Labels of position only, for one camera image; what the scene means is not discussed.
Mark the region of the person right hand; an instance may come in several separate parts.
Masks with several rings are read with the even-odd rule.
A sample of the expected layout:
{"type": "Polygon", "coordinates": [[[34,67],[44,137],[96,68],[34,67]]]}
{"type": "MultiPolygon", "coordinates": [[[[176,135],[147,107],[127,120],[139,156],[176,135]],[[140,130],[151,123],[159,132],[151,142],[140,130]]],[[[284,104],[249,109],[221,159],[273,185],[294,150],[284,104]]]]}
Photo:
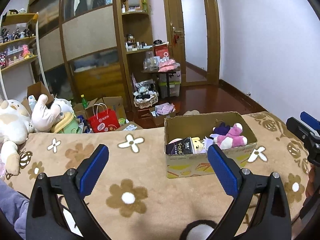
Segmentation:
{"type": "Polygon", "coordinates": [[[309,180],[308,180],[306,191],[305,191],[306,198],[311,197],[316,191],[316,188],[314,186],[315,176],[316,176],[316,172],[315,172],[316,166],[313,164],[311,164],[310,166],[311,166],[311,169],[309,171],[309,180]]]}

